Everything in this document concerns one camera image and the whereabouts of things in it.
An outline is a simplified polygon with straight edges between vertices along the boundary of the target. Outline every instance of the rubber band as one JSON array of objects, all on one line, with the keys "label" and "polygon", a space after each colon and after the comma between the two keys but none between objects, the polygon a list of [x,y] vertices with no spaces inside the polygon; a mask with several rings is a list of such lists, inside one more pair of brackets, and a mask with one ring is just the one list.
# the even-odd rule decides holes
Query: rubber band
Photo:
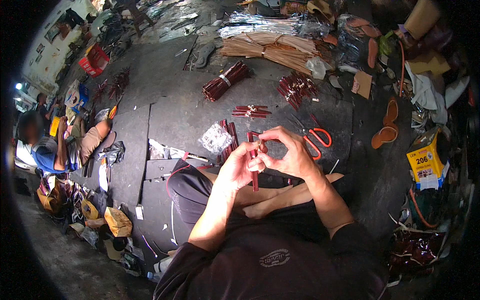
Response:
[{"label": "rubber band", "polygon": [[223,81],[225,81],[228,84],[228,87],[232,86],[232,84],[230,83],[230,80],[228,80],[223,74],[220,74],[218,77],[223,79]]}]

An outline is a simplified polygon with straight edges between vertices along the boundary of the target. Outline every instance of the printed shirt logo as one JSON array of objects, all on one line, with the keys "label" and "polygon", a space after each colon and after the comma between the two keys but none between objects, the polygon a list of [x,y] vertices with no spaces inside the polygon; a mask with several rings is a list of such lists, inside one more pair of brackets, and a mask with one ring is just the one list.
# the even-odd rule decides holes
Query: printed shirt logo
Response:
[{"label": "printed shirt logo", "polygon": [[290,259],[287,249],[278,249],[260,257],[260,264],[265,268],[285,264]]}]

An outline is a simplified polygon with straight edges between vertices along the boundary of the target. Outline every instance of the white wall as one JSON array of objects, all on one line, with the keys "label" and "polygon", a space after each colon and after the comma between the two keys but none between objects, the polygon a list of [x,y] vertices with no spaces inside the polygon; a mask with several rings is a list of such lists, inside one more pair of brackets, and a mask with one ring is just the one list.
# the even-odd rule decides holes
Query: white wall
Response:
[{"label": "white wall", "polygon": [[[52,44],[45,38],[47,31],[69,8],[77,12],[77,14],[83,19],[85,19],[88,13],[97,14],[97,10],[90,0],[61,0],[45,18],[45,21],[38,30],[32,44],[28,46],[29,51],[25,57],[21,70],[22,76],[32,84],[38,86],[40,90],[49,96],[49,98],[52,98],[59,88],[55,83],[55,78],[65,64],[65,56],[70,51],[68,45],[81,38],[81,30],[78,25],[68,33],[64,40],[60,39],[61,34],[57,35]],[[35,59],[38,56],[36,49],[40,43],[45,46],[45,49],[42,52],[41,60],[39,63],[36,63]]]}]

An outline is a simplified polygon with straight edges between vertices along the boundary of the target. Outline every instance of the black shorts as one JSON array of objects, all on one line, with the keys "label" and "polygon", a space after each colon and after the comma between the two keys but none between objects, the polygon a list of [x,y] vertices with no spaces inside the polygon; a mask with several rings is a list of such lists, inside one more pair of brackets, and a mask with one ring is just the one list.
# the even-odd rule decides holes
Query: black shorts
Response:
[{"label": "black shorts", "polygon": [[[341,190],[346,190],[345,177],[333,183],[341,196]],[[212,186],[211,181],[204,174],[181,159],[168,178],[168,194],[180,218],[190,230],[203,214]],[[233,211],[228,219],[227,233],[241,226],[259,223],[274,223],[312,242],[319,242],[328,237],[328,231],[317,214],[313,200],[277,209],[260,220],[249,219]]]}]

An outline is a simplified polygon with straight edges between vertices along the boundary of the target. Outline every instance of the bundle of red leather strips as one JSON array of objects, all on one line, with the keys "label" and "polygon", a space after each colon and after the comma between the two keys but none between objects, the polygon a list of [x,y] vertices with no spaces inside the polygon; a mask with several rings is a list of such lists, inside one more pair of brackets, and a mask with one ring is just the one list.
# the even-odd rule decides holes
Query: bundle of red leather strips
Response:
[{"label": "bundle of red leather strips", "polygon": [[232,84],[235,84],[247,77],[249,69],[243,64],[243,61],[238,61],[225,73],[220,74],[217,78],[209,81],[203,86],[203,95],[205,99],[212,102],[217,101]]},{"label": "bundle of red leather strips", "polygon": [[219,124],[232,136],[233,141],[227,148],[225,148],[225,150],[223,150],[222,154],[217,156],[217,163],[220,163],[220,161],[225,162],[230,156],[230,153],[232,153],[232,151],[237,149],[237,147],[239,146],[239,141],[237,139],[237,131],[235,130],[235,124],[233,122],[227,123],[226,119],[221,120]]},{"label": "bundle of red leather strips", "polygon": [[276,89],[295,111],[299,109],[303,97],[308,98],[318,94],[315,84],[308,76],[295,72],[290,76],[282,77]]},{"label": "bundle of red leather strips", "polygon": [[232,111],[232,116],[265,119],[267,115],[271,114],[270,111],[263,110],[260,108],[268,108],[268,106],[261,106],[261,105],[235,106],[235,109]]}]

